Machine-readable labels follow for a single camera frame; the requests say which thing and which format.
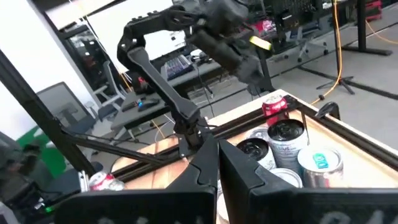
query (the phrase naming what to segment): can with white label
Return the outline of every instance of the can with white label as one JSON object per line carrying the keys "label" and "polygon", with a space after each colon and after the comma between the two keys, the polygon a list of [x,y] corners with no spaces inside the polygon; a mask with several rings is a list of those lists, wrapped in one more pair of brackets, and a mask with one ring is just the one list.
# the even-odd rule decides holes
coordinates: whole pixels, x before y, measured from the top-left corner
{"label": "can with white label", "polygon": [[276,168],[274,155],[265,140],[259,138],[245,139],[236,145],[236,147],[255,159],[267,170]]}
{"label": "can with white label", "polygon": [[290,169],[285,169],[285,168],[276,168],[270,170],[271,173],[276,175],[277,177],[281,178],[282,180],[290,183],[294,187],[297,188],[302,188],[303,187],[303,182],[298,174],[296,174],[294,171],[291,171]]}
{"label": "can with white label", "polygon": [[244,135],[244,138],[259,138],[268,141],[268,126],[253,128]]}
{"label": "can with white label", "polygon": [[297,161],[299,151],[308,146],[304,124],[296,119],[285,119],[268,128],[269,146],[274,153],[276,166],[301,174]]}

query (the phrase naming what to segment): white wall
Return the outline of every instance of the white wall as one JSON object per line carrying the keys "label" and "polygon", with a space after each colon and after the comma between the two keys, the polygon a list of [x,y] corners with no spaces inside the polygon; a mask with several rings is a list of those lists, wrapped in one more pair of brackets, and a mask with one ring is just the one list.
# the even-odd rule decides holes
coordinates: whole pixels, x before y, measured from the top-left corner
{"label": "white wall", "polygon": [[[172,0],[145,0],[140,1],[138,7],[137,0],[127,0],[88,18],[99,41],[120,72],[127,70],[116,57],[117,46],[124,26],[134,17],[147,16],[148,12],[161,11],[172,4]],[[145,36],[146,50],[150,59],[155,59],[181,47],[180,44],[185,41],[183,32],[175,35],[175,40],[172,40],[171,37],[172,32],[169,31],[160,31]]]}
{"label": "white wall", "polygon": [[[94,101],[80,71],[55,34],[26,0],[0,0],[0,49],[34,91],[64,81],[82,103]],[[16,139],[35,126],[22,106],[0,83],[3,107],[0,131]]]}
{"label": "white wall", "polygon": [[114,0],[73,0],[73,3],[66,3],[48,10],[46,13],[58,29],[79,20]]}

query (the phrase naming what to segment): keyboard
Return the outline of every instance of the keyboard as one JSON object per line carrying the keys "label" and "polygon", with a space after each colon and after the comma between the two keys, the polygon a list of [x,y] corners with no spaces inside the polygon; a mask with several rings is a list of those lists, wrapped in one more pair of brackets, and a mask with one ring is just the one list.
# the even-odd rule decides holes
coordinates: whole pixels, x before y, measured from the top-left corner
{"label": "keyboard", "polygon": [[192,62],[185,56],[179,55],[165,63],[167,81],[180,77],[193,70]]}

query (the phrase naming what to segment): robotic arm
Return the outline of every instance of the robotic arm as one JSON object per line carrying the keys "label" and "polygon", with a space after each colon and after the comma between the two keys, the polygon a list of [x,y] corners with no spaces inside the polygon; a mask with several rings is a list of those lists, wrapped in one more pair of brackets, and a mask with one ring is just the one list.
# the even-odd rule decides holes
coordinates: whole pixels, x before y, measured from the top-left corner
{"label": "robotic arm", "polygon": [[256,83],[261,79],[259,59],[252,54],[248,41],[254,31],[233,34],[247,16],[248,8],[239,0],[209,3],[186,0],[161,12],[148,13],[147,17],[134,18],[124,28],[118,44],[118,60],[126,68],[138,71],[171,107],[176,120],[174,131],[185,136],[189,148],[198,149],[203,144],[196,126],[201,120],[198,107],[182,98],[152,66],[144,35],[160,30],[189,29],[188,43],[197,46],[239,81]]}

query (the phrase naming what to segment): yellow tag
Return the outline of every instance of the yellow tag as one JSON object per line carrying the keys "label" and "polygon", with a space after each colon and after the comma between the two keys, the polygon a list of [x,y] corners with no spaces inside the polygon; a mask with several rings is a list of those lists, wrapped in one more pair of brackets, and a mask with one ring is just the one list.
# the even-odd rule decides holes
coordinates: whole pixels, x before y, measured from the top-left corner
{"label": "yellow tag", "polygon": [[250,37],[250,43],[252,43],[252,44],[254,44],[254,45],[258,46],[258,47],[261,47],[262,49],[266,49],[266,50],[270,50],[271,49],[271,43],[270,42],[268,42],[266,40],[263,40],[263,39],[261,39],[259,37],[256,37],[256,36]]}

